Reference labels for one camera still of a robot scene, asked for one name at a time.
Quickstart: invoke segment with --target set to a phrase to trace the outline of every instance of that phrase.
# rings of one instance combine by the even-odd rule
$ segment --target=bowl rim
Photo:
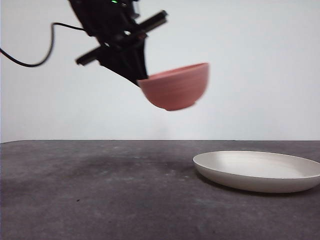
[[[266,177],[266,176],[256,176],[256,175],[247,175],[247,174],[238,174],[238,173],[234,173],[234,172],[228,172],[228,171],[221,171],[221,170],[217,170],[214,168],[210,168],[208,166],[205,166],[203,164],[200,164],[198,162],[196,162],[195,158],[200,156],[200,155],[204,155],[204,154],[212,154],[212,153],[230,153],[230,152],[238,152],[238,153],[262,153],[262,154],[272,154],[272,155],[281,155],[281,156],[287,156],[287,157],[292,157],[292,158],[299,158],[299,159],[303,159],[303,160],[307,160],[309,162],[313,162],[316,164],[320,165],[320,162],[317,161],[313,161],[311,159],[308,158],[304,158],[304,157],[300,157],[300,156],[293,156],[293,155],[289,155],[289,154],[282,154],[282,153],[276,153],[276,152],[267,152],[267,151],[241,151],[241,150],[230,150],[230,151],[209,151],[209,152],[203,152],[200,154],[197,154],[193,157],[193,163],[199,167],[208,169],[210,171],[215,171],[215,172],[219,172],[219,173],[223,173],[223,174],[230,174],[230,175],[235,175],[235,176],[241,176],[241,177],[250,177],[250,178],[259,178],[259,179],[282,179],[282,180],[292,180],[292,179],[312,179],[312,178],[318,178],[320,177],[320,173],[316,174],[316,175],[310,175],[310,176],[306,176],[306,177]]]
[[[170,70],[157,72],[155,74],[150,75],[149,78],[139,79],[137,81],[138,81],[138,83],[142,83],[142,82],[146,83],[146,82],[154,81],[154,80],[157,80],[157,79],[172,77],[172,76],[175,76],[175,75],[178,75],[178,74],[191,72],[191,71],[194,71],[195,69],[204,68],[204,67],[207,67],[207,66],[209,66],[208,62],[200,62],[200,63],[191,64],[191,65],[176,67],[176,68],[173,68],[173,69],[170,69]]]

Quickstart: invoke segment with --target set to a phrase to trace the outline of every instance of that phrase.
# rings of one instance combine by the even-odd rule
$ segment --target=plate rim
[[[308,160],[310,162],[314,162],[316,164],[320,165],[320,162],[305,158],[305,157],[300,157],[300,156],[294,156],[294,155],[289,155],[289,154],[283,154],[283,153],[276,153],[276,152],[268,152],[268,151],[242,151],[242,150],[221,150],[221,151],[208,151],[208,152],[203,152],[203,153],[199,153],[197,155],[195,155],[193,157],[193,163],[195,165],[198,165],[202,168],[211,170],[211,171],[215,171],[218,173],[223,173],[223,174],[230,174],[230,175],[235,175],[235,176],[241,176],[241,177],[250,177],[250,178],[259,178],[259,179],[276,179],[276,180],[302,180],[302,179],[313,179],[313,178],[318,178],[320,177],[320,172],[319,174],[316,175],[312,175],[312,176],[306,176],[306,177],[266,177],[266,176],[252,176],[252,175],[245,175],[245,174],[237,174],[237,173],[233,173],[233,172],[227,172],[227,171],[220,171],[217,169],[213,169],[207,166],[204,166],[202,164],[199,164],[198,162],[195,161],[195,158],[202,155],[202,154],[210,154],[210,153],[230,153],[230,152],[240,152],[240,153],[263,153],[263,154],[273,154],[273,155],[282,155],[282,156],[287,156],[287,157],[293,157],[293,158],[299,158],[299,159],[303,159],[303,160]]]

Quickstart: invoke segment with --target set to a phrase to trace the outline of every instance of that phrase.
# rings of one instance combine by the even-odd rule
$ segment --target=bowl base
[[[196,103],[195,102],[192,102],[192,103],[187,103],[187,104],[184,104],[184,105],[180,105],[180,106],[176,106],[176,107],[170,107],[170,108],[166,108],[165,110],[171,112],[171,111],[177,111],[177,110],[181,110],[181,109],[185,109],[185,108],[189,108],[193,105],[195,105]]]

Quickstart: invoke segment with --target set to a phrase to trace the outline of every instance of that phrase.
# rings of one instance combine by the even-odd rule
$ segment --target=cable
[[[84,31],[83,28],[76,27],[76,26],[71,26],[71,25],[68,25],[68,24],[61,23],[61,22],[53,22],[53,23],[51,23],[51,44],[50,44],[49,51],[46,54],[45,58],[41,62],[36,63],[36,64],[28,64],[28,63],[24,63],[24,62],[18,61],[17,59],[15,59],[12,56],[10,56],[8,53],[6,53],[1,48],[0,48],[0,53],[2,53],[4,56],[6,56],[8,59],[13,61],[14,63],[19,64],[19,65],[24,66],[24,67],[27,67],[27,68],[34,68],[34,67],[38,67],[38,66],[44,64],[49,59],[49,57],[50,57],[50,55],[52,53],[52,50],[54,49],[54,45],[55,45],[55,28],[54,27],[55,27],[55,25],[67,27],[67,28],[70,28],[70,29]]]

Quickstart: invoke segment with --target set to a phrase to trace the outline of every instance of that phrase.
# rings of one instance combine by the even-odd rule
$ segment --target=robotic arm
[[[138,0],[69,0],[73,11],[99,47],[79,57],[85,66],[98,60],[101,66],[123,76],[135,85],[147,79],[145,40],[147,33],[164,24],[166,11],[161,11],[138,24]]]

